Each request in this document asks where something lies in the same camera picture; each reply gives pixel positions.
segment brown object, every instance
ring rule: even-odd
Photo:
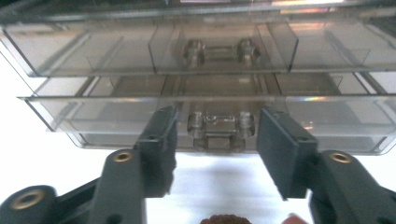
[[[201,224],[251,224],[245,217],[235,215],[215,215],[210,219],[204,219]]]
[[[294,214],[290,214],[289,217],[282,222],[282,224],[307,224],[302,219]]]

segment transparent storage box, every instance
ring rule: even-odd
[[[130,147],[174,105],[178,150],[254,152],[270,106],[319,150],[379,155],[396,144],[394,13],[370,0],[26,1],[0,11],[0,39],[40,80],[22,100],[80,147]]]

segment black plastic arm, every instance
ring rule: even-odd
[[[146,223],[145,198],[169,192],[176,168],[177,110],[156,111],[132,149],[110,154],[102,176],[56,196],[33,186],[0,206],[0,224]]]
[[[313,194],[319,224],[396,224],[394,192],[380,187],[361,163],[335,150],[317,152],[317,141],[288,114],[264,108],[257,150],[283,199]]]

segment white background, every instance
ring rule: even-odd
[[[77,148],[64,133],[46,131],[35,113],[16,98],[31,92],[2,56],[0,72],[0,202],[28,186],[50,185],[62,195],[98,177],[111,151]],[[359,159],[380,185],[396,190],[396,150]],[[214,214],[281,223],[291,212],[312,222],[307,200],[280,200],[258,155],[178,154],[175,176],[171,195],[148,200],[148,223],[199,223]]]

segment screw hole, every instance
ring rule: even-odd
[[[16,198],[11,207],[16,210],[25,209],[39,203],[44,198],[44,191],[33,189]]]
[[[107,217],[106,224],[119,224],[122,222],[122,216],[115,214]]]
[[[128,161],[132,158],[132,154],[129,152],[121,152],[114,157],[114,161]]]
[[[350,159],[347,155],[341,154],[341,153],[333,153],[331,155],[332,159],[334,161],[342,162],[342,163],[350,163],[352,162],[352,159]]]

